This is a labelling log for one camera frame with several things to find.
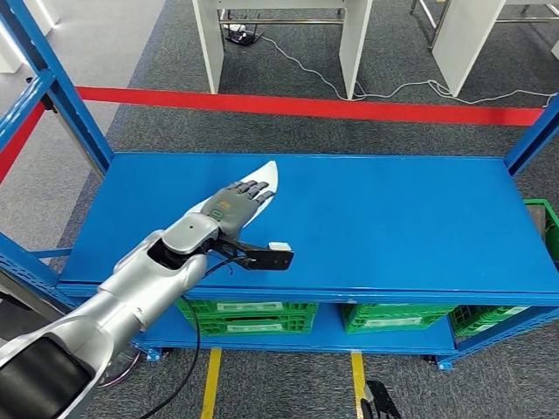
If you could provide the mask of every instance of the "robotic arm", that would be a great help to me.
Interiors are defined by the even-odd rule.
[[[260,248],[238,241],[243,226],[274,194],[270,182],[246,179],[221,189],[166,230],[146,237],[83,305],[0,348],[0,418],[79,416],[130,339],[206,275],[208,251],[246,269],[287,269],[293,254],[285,244]]]

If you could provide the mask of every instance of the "green basket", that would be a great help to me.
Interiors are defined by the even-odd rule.
[[[344,304],[341,317],[346,333],[425,329],[456,306],[415,304]]]
[[[194,325],[192,313],[182,299],[175,304],[191,325]],[[317,305],[309,306],[311,308],[307,310],[282,312],[196,313],[196,317],[199,334],[204,336],[310,333]]]
[[[525,199],[526,205],[543,205],[545,208],[545,247],[554,262],[559,262],[559,217],[546,199]]]
[[[318,303],[290,303],[281,301],[210,301],[206,299],[190,299],[196,314],[244,313],[246,315],[261,313],[284,313],[310,311],[316,313]]]
[[[450,313],[450,323],[456,336],[474,336],[527,308],[528,307],[460,306]]]

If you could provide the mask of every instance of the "dark gray hand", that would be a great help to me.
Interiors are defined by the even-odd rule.
[[[267,186],[267,182],[234,182],[212,196],[200,212],[218,221],[226,238],[236,240],[243,225],[254,216],[258,207],[274,195],[267,191],[254,199]]]

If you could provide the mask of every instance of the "blue metal shelf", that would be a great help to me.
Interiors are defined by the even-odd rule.
[[[194,329],[177,307],[150,327],[144,343],[153,347],[194,347]],[[335,304],[322,304],[309,334],[203,336],[202,347],[272,351],[347,352],[372,354],[456,354],[447,317],[425,330],[346,334]]]
[[[514,183],[483,157],[116,154],[60,289],[99,284],[151,231],[271,159],[277,196],[242,239],[289,242],[290,269],[224,269],[192,298],[559,305],[559,275]]]
[[[446,318],[425,331],[346,335],[335,307],[323,304],[308,335],[204,338],[204,347],[435,354],[447,369],[559,317],[559,276],[513,180],[559,131],[559,98],[505,158],[114,155],[22,0],[0,0],[0,21],[38,75],[0,119],[0,148],[46,94],[106,175],[61,276],[38,258],[69,250],[26,251],[0,234],[0,270],[45,298],[75,307],[148,233],[274,159],[278,195],[243,238],[287,241],[295,251],[291,269],[219,271],[190,298],[533,307],[456,346]],[[193,333],[171,307],[134,342],[157,358],[159,347],[192,346]]]

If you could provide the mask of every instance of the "red tape on floor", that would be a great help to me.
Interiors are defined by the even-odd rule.
[[[186,107],[201,111],[268,113],[350,120],[391,120],[428,124],[471,124],[528,127],[542,109],[490,106],[422,105],[391,102],[344,102],[250,96],[139,90],[109,87],[77,87],[83,100],[147,106]]]
[[[45,112],[43,104],[38,103],[10,141],[0,150],[0,183],[6,177],[21,149],[23,148],[25,142],[33,132],[37,122],[41,119],[43,112]]]

